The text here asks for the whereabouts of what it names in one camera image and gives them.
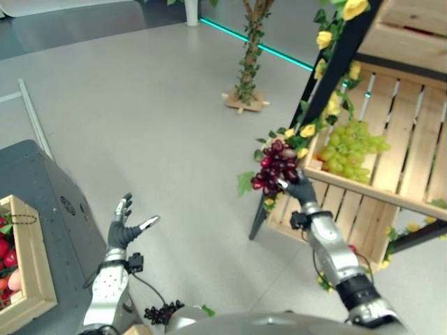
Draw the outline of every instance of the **robotic arm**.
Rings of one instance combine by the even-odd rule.
[[[131,214],[132,195],[127,193],[117,205],[108,233],[108,249],[94,279],[90,307],[85,313],[78,335],[120,335],[139,322],[129,296],[129,272],[142,267],[142,256],[126,260],[126,249],[138,235],[159,219],[154,216],[135,227],[124,227]]]
[[[296,183],[278,183],[300,202],[302,213],[293,213],[291,223],[307,232],[307,241],[348,309],[351,323],[384,334],[411,334],[367,278],[355,253],[342,239],[332,214],[319,207],[314,188],[302,170],[298,171]]]

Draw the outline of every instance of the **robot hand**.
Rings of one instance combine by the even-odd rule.
[[[301,169],[298,170],[298,179],[293,184],[282,179],[278,179],[278,184],[287,193],[298,199],[302,207],[310,202],[316,203],[314,187]]]

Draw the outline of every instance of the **white wall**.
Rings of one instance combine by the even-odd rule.
[[[216,8],[203,0],[201,10],[202,17],[244,33],[246,12],[240,0],[220,0]],[[317,10],[317,0],[277,0],[272,6],[271,16],[264,23],[263,44],[314,64],[318,54],[315,44],[318,25],[312,20]]]

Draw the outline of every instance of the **red grapes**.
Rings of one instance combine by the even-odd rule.
[[[278,178],[286,181],[298,178],[296,151],[281,140],[275,140],[263,153],[265,157],[261,160],[261,171],[251,179],[251,186],[255,190],[262,188],[265,196],[274,198],[281,190],[277,185]]]

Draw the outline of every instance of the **black cable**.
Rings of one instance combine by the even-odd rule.
[[[304,231],[303,229],[301,229],[301,239],[302,239],[304,242],[307,242],[307,239],[305,238],[305,231]]]
[[[103,326],[101,326],[101,327],[99,327],[98,328],[98,332],[101,332],[102,333],[102,331],[103,331],[103,329],[105,329],[105,328],[108,328],[107,330],[113,330],[113,332],[115,333],[115,335],[119,335],[119,332],[118,332],[118,330],[115,328],[115,327],[113,327],[112,325],[103,325]]]
[[[92,272],[90,274],[90,276],[88,276],[88,278],[85,279],[84,284],[82,284],[82,288],[83,289],[89,288],[93,284],[93,282],[95,281],[95,278],[96,278],[97,274],[98,274],[98,270]]]
[[[374,285],[374,276],[372,275],[372,268],[371,268],[371,264],[369,263],[369,260],[364,256],[361,255],[359,253],[355,253],[358,257],[362,258],[366,264],[368,265],[368,270],[369,270],[369,276],[371,277],[371,284]]]
[[[316,261],[315,261],[315,250],[312,251],[312,262],[314,262],[314,269],[316,271],[316,274],[318,274],[318,277],[320,277],[320,279],[330,288],[334,288],[331,284],[329,284],[329,282],[322,276],[320,275],[320,271],[318,270],[318,268],[316,267]]]
[[[149,284],[147,281],[142,280],[140,277],[136,276],[134,273],[132,273],[132,276],[134,276],[135,278],[137,278],[140,282],[142,282],[143,284],[149,286],[151,288],[151,290],[153,290],[156,295],[158,295],[161,299],[161,301],[163,302],[163,305],[166,305],[166,301],[165,299],[162,297],[162,295],[159,293],[159,291],[156,290],[156,288],[154,286],[152,286],[151,284]]]

